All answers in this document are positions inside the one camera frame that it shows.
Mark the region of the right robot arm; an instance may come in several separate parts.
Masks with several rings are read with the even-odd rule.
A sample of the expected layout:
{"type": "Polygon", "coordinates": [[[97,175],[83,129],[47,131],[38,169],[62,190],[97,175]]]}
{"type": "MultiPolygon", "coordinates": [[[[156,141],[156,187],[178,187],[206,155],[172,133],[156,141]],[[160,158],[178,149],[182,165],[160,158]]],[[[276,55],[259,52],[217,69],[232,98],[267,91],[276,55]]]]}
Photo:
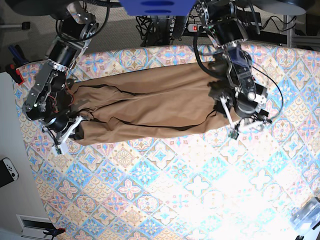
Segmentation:
{"type": "Polygon", "coordinates": [[[99,26],[96,17],[77,1],[64,10],[56,22],[57,36],[22,106],[28,120],[42,123],[42,131],[51,136],[58,155],[67,151],[66,140],[83,120],[70,113],[75,98],[67,73],[85,53],[99,26]]]}

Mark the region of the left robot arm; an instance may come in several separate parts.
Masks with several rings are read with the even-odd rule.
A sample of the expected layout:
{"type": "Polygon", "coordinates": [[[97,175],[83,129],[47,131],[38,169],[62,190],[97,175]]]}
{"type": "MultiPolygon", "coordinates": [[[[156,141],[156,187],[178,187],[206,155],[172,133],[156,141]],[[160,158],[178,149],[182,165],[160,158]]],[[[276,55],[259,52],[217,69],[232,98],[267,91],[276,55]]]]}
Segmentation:
{"type": "Polygon", "coordinates": [[[194,7],[202,25],[193,38],[193,50],[200,68],[216,78],[208,84],[208,95],[215,101],[213,109],[228,119],[232,138],[249,130],[261,132],[272,123],[263,109],[267,88],[256,83],[251,72],[252,59],[241,48],[248,35],[237,18],[237,7],[230,0],[198,0],[194,7]],[[208,66],[203,64],[198,50],[201,33],[206,33],[215,44],[214,60],[208,66]]]}

